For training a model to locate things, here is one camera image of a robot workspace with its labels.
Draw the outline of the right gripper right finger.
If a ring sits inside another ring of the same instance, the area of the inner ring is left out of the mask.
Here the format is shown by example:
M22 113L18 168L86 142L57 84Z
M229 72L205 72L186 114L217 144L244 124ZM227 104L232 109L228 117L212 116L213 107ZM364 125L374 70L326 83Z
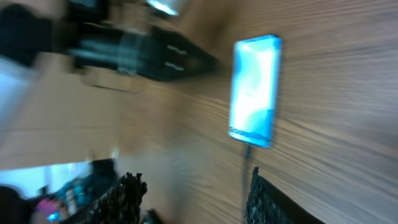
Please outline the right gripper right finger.
M258 167L252 172L245 219L248 224L325 224L259 175Z

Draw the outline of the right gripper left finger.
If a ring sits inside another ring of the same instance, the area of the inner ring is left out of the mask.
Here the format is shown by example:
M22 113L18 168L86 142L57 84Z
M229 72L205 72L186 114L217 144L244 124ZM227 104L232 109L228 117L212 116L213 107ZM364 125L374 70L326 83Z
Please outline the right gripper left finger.
M139 224L147 184L141 173L123 175L105 194L62 224Z

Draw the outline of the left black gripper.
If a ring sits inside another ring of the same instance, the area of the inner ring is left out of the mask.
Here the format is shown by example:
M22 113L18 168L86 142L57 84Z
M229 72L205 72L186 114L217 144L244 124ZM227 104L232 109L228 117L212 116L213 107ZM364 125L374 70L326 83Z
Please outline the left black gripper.
M217 68L217 58L178 32L160 27L153 27L145 36L137 58L137 74L160 82L210 73Z

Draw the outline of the blue Galaxy S24+ smartphone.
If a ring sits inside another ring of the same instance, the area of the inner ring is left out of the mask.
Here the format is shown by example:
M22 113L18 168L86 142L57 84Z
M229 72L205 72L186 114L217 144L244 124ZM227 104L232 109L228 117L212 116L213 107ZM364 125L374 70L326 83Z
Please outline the blue Galaxy S24+ smartphone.
M228 134L269 148L277 104L282 39L275 34L234 44Z

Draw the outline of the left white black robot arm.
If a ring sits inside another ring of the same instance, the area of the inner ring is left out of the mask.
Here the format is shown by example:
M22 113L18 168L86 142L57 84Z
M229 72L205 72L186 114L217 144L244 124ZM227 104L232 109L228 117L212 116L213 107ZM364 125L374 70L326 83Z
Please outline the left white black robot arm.
M107 24L111 1L63 1L56 21L29 6L1 7L1 55L31 68L41 52L73 59L73 68L97 67L172 82L214 72L218 60L178 32L151 25L146 34Z

